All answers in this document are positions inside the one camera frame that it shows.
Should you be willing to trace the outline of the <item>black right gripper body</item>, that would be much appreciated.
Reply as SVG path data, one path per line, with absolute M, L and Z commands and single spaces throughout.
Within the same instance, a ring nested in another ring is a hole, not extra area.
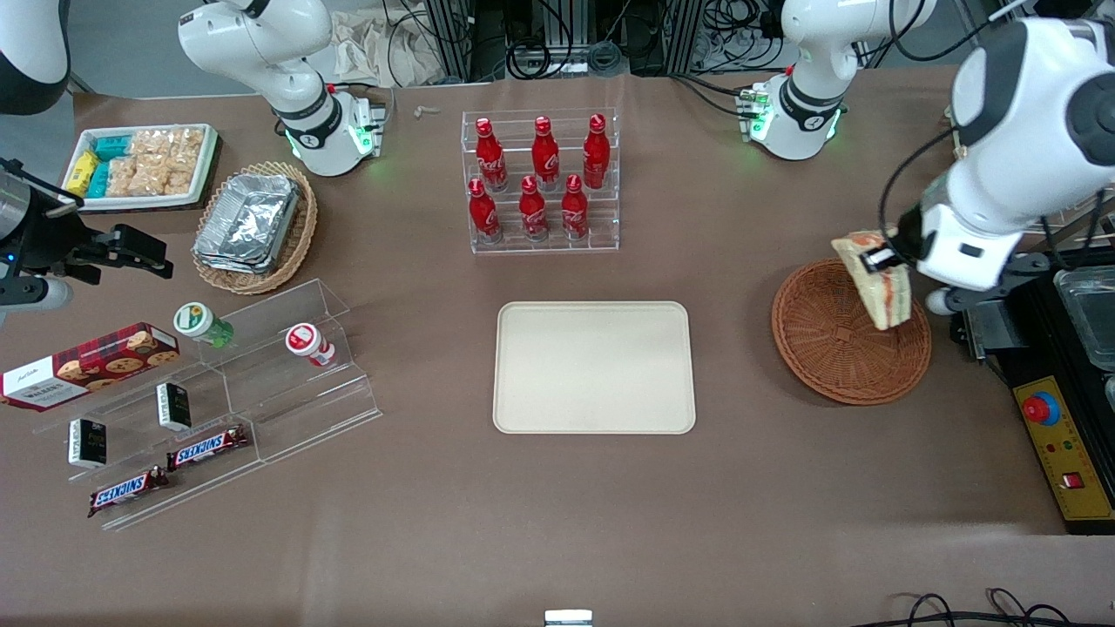
M 4 204 L 1 277 L 25 271 L 67 274 L 77 266 L 109 266 L 99 235 L 75 211 L 48 218 L 40 209 Z

